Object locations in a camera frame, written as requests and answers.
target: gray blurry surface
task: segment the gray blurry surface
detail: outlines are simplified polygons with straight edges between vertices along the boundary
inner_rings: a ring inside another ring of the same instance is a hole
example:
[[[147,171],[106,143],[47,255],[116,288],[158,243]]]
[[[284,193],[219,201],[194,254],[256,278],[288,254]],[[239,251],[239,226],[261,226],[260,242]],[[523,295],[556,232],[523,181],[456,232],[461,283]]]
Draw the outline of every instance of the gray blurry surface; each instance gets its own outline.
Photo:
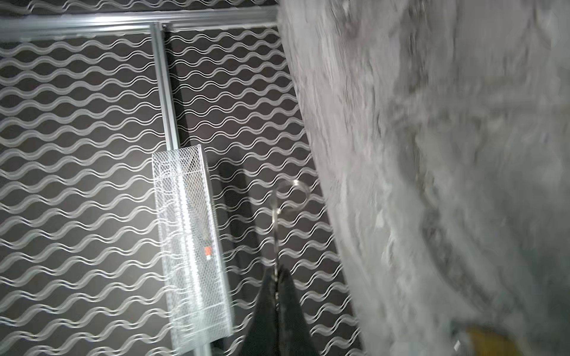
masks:
[[[202,146],[152,157],[172,344],[182,354],[232,334],[227,280]]]
[[[279,30],[372,355],[452,320],[567,355],[565,1],[281,2]]]

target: metal mesh basket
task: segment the metal mesh basket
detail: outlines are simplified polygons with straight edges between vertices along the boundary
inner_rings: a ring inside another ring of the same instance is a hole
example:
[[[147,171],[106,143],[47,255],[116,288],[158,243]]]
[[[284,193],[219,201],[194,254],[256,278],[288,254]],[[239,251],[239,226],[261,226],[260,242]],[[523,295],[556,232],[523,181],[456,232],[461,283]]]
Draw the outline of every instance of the metal mesh basket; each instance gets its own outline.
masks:
[[[200,145],[152,156],[172,344],[185,353],[232,334],[210,179]]]

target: white mesh container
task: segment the white mesh container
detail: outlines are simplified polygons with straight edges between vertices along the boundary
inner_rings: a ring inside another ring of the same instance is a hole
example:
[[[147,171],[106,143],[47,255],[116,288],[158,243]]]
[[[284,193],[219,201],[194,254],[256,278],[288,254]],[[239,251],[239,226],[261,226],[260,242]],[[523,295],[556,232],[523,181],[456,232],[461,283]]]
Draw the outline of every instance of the white mesh container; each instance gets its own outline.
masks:
[[[200,145],[152,155],[172,344],[185,353],[232,334],[227,279]]]

